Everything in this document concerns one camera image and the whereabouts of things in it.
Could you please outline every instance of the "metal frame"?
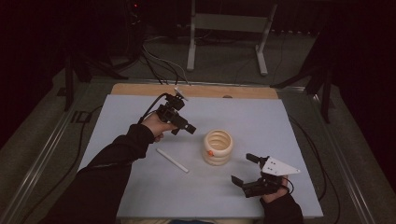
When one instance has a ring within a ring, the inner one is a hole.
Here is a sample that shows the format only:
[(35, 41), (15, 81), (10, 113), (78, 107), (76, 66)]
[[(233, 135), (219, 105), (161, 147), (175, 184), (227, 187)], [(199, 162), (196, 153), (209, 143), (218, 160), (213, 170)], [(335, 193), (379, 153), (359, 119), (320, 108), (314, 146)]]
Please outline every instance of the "metal frame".
[(81, 85), (84, 87), (82, 88), (83, 90), (78, 88), (76, 94), (77, 101), (70, 103), (69, 110), (62, 114), (51, 135), (49, 136), (46, 145), (44, 145), (44, 147), (41, 149), (40, 154), (37, 156), (35, 162), (26, 173), (17, 189), (17, 192), (8, 204), (6, 211), (0, 217), (0, 223), (18, 223), (18, 218), (20, 218), (21, 211), (25, 206), (26, 201), (29, 199), (30, 194), (35, 188), (35, 184), (46, 168), (53, 151), (56, 149), (60, 139), (62, 138), (62, 135), (64, 134), (64, 130), (70, 123), (73, 114), (72, 112), (74, 111), (77, 102), (82, 98), (82, 96), (85, 94), (85, 91), (87, 90), (87, 87), (84, 84)]
[(271, 30), (272, 21), (276, 12), (277, 4), (273, 4), (268, 17), (247, 17), (247, 16), (230, 16), (220, 14), (204, 14), (196, 13), (195, 0), (191, 0), (191, 35), (190, 48), (187, 60), (187, 70), (194, 70), (195, 62), (195, 30), (209, 29), (209, 30), (228, 30), (228, 31), (242, 31), (252, 33), (262, 33), (262, 40), (256, 46), (257, 61), (260, 67), (260, 74), (262, 76), (268, 75), (267, 66), (265, 64), (263, 50), (268, 34)]
[(317, 95), (313, 95), (311, 98), (312, 108), (314, 109), (318, 121), (323, 128), (323, 132), (326, 134), (326, 138), (329, 139), (329, 143), (331, 144), (332, 154), (337, 161), (338, 169), (341, 173), (341, 177), (344, 179), (344, 183), (349, 192), (349, 196), (352, 202), (355, 204), (356, 211), (358, 212), (359, 217), (361, 218), (361, 223), (375, 223), (375, 219), (373, 217), (370, 208), (366, 200), (364, 199), (363, 193), (361, 192), (361, 188), (359, 187), (358, 182), (356, 181), (355, 176), (352, 174), (352, 171), (348, 165), (348, 161), (343, 153), (343, 149), (338, 145), (336, 137), (333, 134), (330, 126), (325, 122), (323, 117), (321, 116), (320, 111), (320, 100)]

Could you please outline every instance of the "metal rail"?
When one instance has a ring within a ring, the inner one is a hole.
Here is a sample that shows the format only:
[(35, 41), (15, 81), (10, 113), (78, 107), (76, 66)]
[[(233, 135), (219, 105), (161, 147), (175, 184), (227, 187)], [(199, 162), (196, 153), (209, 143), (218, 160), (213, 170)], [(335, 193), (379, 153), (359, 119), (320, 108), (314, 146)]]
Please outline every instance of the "metal rail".
[(70, 123), (70, 119), (72, 117), (72, 112), (76, 107), (77, 102), (82, 98), (83, 94), (87, 90), (85, 84), (81, 84), (80, 88), (78, 88), (76, 92), (76, 101), (71, 104), (69, 110), (64, 112), (59, 119), (58, 123), (54, 127), (54, 130), (49, 136), (46, 145), (41, 149), (40, 154), (35, 159), (35, 162), (30, 167), (29, 171), (26, 173), (23, 178), (17, 192), (14, 194), (11, 202), (8, 204), (6, 211), (0, 218), (0, 223), (2, 224), (14, 224), (17, 223), (18, 218), (20, 217), (21, 210), (26, 204), (30, 194), (32, 193), (35, 184), (43, 173), (44, 169), (50, 157), (57, 147), (59, 140), (62, 138), (64, 134), (64, 130), (66, 129), (68, 123)]
[(334, 136), (331, 127), (329, 124), (325, 123), (324, 119), (320, 113), (320, 100), (317, 95), (315, 95), (311, 99), (312, 107), (318, 117), (318, 121), (323, 127), (323, 131), (326, 134), (327, 139), (331, 144), (332, 153), (337, 162), (338, 169), (341, 173), (341, 177), (344, 179), (344, 183), (346, 184), (346, 188), (349, 192), (350, 198), (352, 202), (355, 204), (356, 211), (358, 212), (359, 217), (361, 218), (361, 223), (365, 224), (374, 224), (375, 220), (373, 217), (370, 208), (366, 200), (364, 199), (363, 194), (361, 193), (361, 188), (359, 187), (358, 182), (356, 181), (352, 171), (349, 168), (347, 159), (343, 153), (343, 150), (338, 145), (336, 137)]

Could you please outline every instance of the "dark background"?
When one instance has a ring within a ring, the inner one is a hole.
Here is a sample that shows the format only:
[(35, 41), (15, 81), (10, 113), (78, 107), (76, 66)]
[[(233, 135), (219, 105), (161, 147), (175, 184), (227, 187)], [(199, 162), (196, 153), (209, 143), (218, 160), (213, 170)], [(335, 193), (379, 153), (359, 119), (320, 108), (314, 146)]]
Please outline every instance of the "dark background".
[[(222, 13), (253, 16), (264, 13), (259, 7), (252, 10), (234, 0), (224, 2), (228, 3), (222, 5)], [(142, 21), (160, 34), (177, 37), (180, 32), (177, 25), (183, 27), (190, 22), (190, 1), (137, 3)], [(220, 1), (197, 1), (197, 11), (218, 12), (219, 5)], [(280, 1), (273, 22), (276, 34), (293, 31), (318, 36), (305, 65), (333, 64), (333, 84), (340, 87), (346, 105), (393, 188), (395, 9), (392, 1), (383, 0)], [(51, 89), (52, 77), (64, 68), (65, 47), (73, 45), (98, 60), (117, 54), (109, 46), (113, 34), (125, 32), (123, 15), (121, 0), (1, 3), (0, 93), (5, 125), (0, 147)]]

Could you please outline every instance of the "white board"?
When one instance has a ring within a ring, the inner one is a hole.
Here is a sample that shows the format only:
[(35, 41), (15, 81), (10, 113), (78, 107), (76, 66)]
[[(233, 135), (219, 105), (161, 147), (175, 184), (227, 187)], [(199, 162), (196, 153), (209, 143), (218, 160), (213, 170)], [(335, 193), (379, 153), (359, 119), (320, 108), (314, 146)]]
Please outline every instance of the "white board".
[[(108, 95), (79, 169), (117, 136), (126, 134), (152, 102), (153, 96)], [(271, 156), (301, 172), (290, 175), (292, 193), (304, 217), (322, 217), (318, 198), (281, 100), (191, 97), (179, 111), (197, 130), (165, 133), (149, 146), (147, 157), (134, 162), (118, 217), (142, 218), (257, 218), (263, 216), (259, 197), (245, 198), (231, 182), (235, 175), (247, 182), (260, 177), (259, 165), (246, 154)], [(223, 166), (207, 164), (201, 154), (206, 133), (227, 131), (233, 154)], [(190, 171), (183, 172), (155, 149), (159, 147)]]

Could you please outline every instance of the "white marker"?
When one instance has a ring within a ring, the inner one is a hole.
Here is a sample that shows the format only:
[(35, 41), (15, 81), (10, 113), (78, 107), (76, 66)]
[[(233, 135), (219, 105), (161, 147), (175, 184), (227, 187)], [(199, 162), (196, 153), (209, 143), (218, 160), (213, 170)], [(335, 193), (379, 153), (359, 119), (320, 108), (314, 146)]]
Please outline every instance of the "white marker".
[(182, 171), (188, 173), (189, 170), (184, 167), (182, 164), (178, 163), (177, 161), (175, 161), (172, 157), (170, 157), (168, 154), (166, 154), (164, 151), (160, 150), (159, 148), (157, 148), (157, 151), (163, 155), (166, 159), (168, 159), (169, 161), (171, 161), (174, 165), (176, 165), (178, 168), (180, 168)]

